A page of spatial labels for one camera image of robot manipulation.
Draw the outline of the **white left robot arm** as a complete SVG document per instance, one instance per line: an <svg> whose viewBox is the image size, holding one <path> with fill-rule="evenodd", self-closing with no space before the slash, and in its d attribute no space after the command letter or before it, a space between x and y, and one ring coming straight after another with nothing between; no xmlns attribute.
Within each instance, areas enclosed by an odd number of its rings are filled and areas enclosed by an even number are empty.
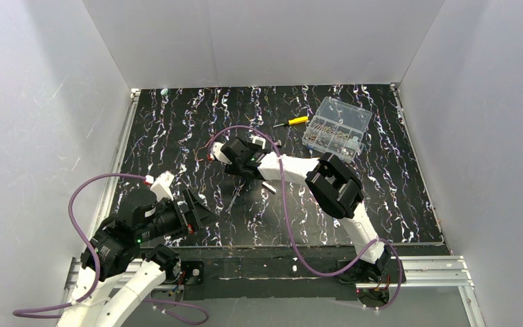
<svg viewBox="0 0 523 327"><path fill-rule="evenodd" d="M148 253L141 245L164 236L185 237L218 221L188 189L185 204L159 199L149 189L126 195L90 240L93 249L80 257L73 306L58 326L121 326L134 309L161 284L175 290L185 282L202 282L203 264L182 263L178 252L159 244Z"/></svg>

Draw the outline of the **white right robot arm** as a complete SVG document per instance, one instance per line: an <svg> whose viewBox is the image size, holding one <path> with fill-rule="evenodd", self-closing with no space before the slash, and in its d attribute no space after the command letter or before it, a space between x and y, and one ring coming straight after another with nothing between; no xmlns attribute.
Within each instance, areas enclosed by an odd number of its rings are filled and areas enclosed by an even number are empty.
<svg viewBox="0 0 523 327"><path fill-rule="evenodd" d="M290 157L236 137L214 142L210 158L224 163L228 174L307 187L320 209L344 228L360 255L348 272L364 280L378 280L385 274L390 250L367 215L362 182L334 153L320 158Z"/></svg>

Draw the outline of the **silver flat wrench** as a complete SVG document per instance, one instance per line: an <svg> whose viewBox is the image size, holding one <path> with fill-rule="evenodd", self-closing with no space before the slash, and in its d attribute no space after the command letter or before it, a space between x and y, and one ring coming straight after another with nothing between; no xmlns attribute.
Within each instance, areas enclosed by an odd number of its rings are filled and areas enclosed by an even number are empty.
<svg viewBox="0 0 523 327"><path fill-rule="evenodd" d="M230 213L230 212L231 212L232 207L233 207L233 205L234 205L235 202L236 202L236 198L240 195L240 192L241 192L243 186L244 186L244 183L241 183L241 184L239 184L239 186L237 186L237 187L235 188L235 190L233 191L232 199L231 199L231 201L230 201L228 207L225 209L225 212L226 212L226 213Z"/></svg>

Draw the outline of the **silver metal transceiver module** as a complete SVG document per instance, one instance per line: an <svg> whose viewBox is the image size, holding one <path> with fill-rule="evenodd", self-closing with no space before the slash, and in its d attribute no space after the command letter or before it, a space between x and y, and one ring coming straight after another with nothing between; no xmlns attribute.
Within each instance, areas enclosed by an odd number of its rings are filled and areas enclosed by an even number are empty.
<svg viewBox="0 0 523 327"><path fill-rule="evenodd" d="M276 194L277 193L277 188L276 187L273 187L272 185L270 185L269 183L267 182L263 182L262 183L262 186L268 190L271 194Z"/></svg>

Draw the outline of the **clear plastic screw box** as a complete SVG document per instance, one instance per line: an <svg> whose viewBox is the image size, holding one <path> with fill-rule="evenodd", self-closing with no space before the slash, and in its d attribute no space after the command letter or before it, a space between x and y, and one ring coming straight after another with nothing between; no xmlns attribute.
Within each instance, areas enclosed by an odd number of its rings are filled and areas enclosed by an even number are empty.
<svg viewBox="0 0 523 327"><path fill-rule="evenodd" d="M365 147L362 141L372 115L369 110L325 97L309 121L302 144L313 152L334 153L349 164Z"/></svg>

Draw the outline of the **yellow-handled screwdriver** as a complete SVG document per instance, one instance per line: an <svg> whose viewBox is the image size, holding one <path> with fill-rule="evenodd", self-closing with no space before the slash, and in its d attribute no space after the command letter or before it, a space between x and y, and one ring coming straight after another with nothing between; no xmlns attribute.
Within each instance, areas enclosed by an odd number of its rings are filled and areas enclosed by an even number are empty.
<svg viewBox="0 0 523 327"><path fill-rule="evenodd" d="M297 124L305 123L308 120L309 120L309 118L307 116L300 116L300 117L296 117L294 119L290 119L288 121L285 121L284 123L279 123L277 125L274 125L273 128L297 125Z"/></svg>

